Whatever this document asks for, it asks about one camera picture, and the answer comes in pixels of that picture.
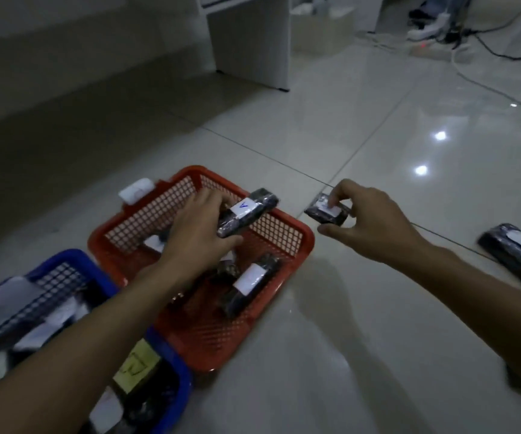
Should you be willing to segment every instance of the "red plastic basket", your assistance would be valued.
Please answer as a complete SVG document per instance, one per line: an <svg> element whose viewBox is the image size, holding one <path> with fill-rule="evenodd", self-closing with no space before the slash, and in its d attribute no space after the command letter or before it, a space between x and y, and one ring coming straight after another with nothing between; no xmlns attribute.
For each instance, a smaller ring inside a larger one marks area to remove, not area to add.
<svg viewBox="0 0 521 434"><path fill-rule="evenodd" d="M155 230L169 226L186 198L202 187L220 189L237 198L248 195L202 166L189 166L174 175L170 182L158 181L155 189L136 204L124 204L120 213L91 234L88 247L120 287L134 279L139 270L155 262L153 253L139 245ZM284 261L244 312L234 320L227 319L218 307L218 300L230 285L212 285L204 281L182 308L164 308L155 323L160 334L197 372L215 370L232 356L315 243L314 234L307 225L278 209L264 215L242 235L244 243L235 250L241 269L246 269L267 251Z"/></svg>

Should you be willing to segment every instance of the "yellow label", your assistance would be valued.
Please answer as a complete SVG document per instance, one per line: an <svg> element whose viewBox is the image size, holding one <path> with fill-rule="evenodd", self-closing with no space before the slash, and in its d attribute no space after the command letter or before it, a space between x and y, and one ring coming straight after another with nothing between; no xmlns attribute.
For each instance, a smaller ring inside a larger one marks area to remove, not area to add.
<svg viewBox="0 0 521 434"><path fill-rule="evenodd" d="M128 394L152 371L159 360L160 355L146 340L141 339L121 365L120 370L114 376L114 381Z"/></svg>

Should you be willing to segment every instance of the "hand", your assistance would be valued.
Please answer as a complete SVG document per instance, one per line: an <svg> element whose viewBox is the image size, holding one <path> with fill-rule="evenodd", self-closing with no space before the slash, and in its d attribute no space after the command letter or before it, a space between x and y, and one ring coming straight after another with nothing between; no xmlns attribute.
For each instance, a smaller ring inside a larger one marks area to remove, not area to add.
<svg viewBox="0 0 521 434"><path fill-rule="evenodd" d="M184 282L216 265L222 256L242 244L242 236L220 239L216 235L222 204L236 201L219 190L202 189L191 195L176 214L162 257L157 266L178 270Z"/></svg>
<svg viewBox="0 0 521 434"><path fill-rule="evenodd" d="M331 192L329 206L346 199L353 202L351 216L356 218L355 226L342 228L323 224L318 227L319 233L338 240L368 259L389 265L403 255L431 247L387 193L344 179Z"/></svg>

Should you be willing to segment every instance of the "left hand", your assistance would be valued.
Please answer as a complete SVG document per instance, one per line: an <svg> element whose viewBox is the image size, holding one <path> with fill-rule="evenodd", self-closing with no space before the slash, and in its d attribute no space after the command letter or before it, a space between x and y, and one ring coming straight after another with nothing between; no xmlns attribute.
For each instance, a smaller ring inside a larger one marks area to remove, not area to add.
<svg viewBox="0 0 521 434"><path fill-rule="evenodd" d="M202 189L191 195L176 214L166 248L155 267L179 271L189 282L216 265L222 256L242 244L242 236L220 239L216 235L222 204L234 205L229 195L215 189Z"/></svg>

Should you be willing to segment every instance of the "right hand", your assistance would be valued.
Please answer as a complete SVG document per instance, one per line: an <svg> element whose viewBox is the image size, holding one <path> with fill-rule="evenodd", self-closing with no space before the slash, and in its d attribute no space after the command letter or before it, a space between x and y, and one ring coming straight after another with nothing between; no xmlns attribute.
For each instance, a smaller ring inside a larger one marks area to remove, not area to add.
<svg viewBox="0 0 521 434"><path fill-rule="evenodd" d="M346 199L353 202L351 216L356 218L355 226L343 228L323 224L318 227L319 233L338 240L368 259L389 265L400 257L432 247L387 193L344 179L331 192L329 206Z"/></svg>

